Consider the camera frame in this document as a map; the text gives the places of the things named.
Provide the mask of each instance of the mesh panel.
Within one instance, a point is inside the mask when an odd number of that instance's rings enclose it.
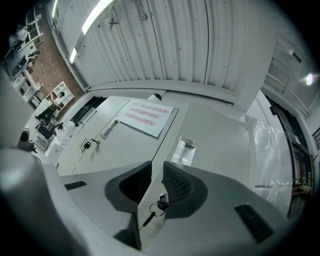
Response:
[[[163,184],[169,195],[170,203],[185,199],[192,190],[188,179],[166,166],[163,168]]]
[[[139,204],[151,183],[151,175],[148,168],[138,171],[121,181],[119,189],[127,198]]]

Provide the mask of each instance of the door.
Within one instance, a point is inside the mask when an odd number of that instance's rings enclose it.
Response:
[[[110,122],[111,119],[129,102],[129,100],[119,99],[118,97],[109,97],[100,106],[96,112],[87,119],[87,122],[79,124],[77,131],[71,138],[70,145],[74,157],[81,160],[83,154],[84,140],[90,141],[100,134],[100,131]]]
[[[137,162],[152,161],[164,140],[178,110],[174,109],[158,138],[119,122],[103,140],[98,134],[93,143],[83,154],[78,174],[108,170]]]

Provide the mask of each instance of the black vent slot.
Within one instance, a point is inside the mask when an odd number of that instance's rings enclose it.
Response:
[[[119,189],[127,198],[139,204],[151,184],[151,175],[149,168],[142,169],[121,181]]]
[[[152,162],[147,161],[109,180],[104,194],[116,210],[135,213],[151,184],[151,176]]]
[[[239,205],[234,208],[239,214],[257,244],[270,237],[274,231],[265,220],[249,204]]]

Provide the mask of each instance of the white cabinet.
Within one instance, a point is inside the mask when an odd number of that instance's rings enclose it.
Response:
[[[174,109],[158,138],[119,122],[103,140],[100,133],[80,161],[78,174],[108,170],[138,162],[152,161],[174,121]]]
[[[70,139],[72,152],[78,161],[86,154],[86,152],[82,152],[80,147],[82,142],[85,139],[89,141],[90,139],[96,138],[108,122],[110,122],[128,102],[129,100],[109,97],[96,108],[96,112],[87,119],[88,122],[85,122],[84,125],[79,124],[79,127]]]
[[[197,144],[191,166],[249,185],[251,146],[244,123],[191,103],[166,161],[172,160],[180,137]]]
[[[57,96],[59,96],[60,93],[64,93],[62,98],[63,106],[67,105],[75,97],[63,81],[56,88],[54,88],[53,92]]]

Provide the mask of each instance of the plastic sheet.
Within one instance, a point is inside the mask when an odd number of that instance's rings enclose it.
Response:
[[[293,174],[286,135],[260,120],[245,116],[251,144],[250,188],[288,215]]]

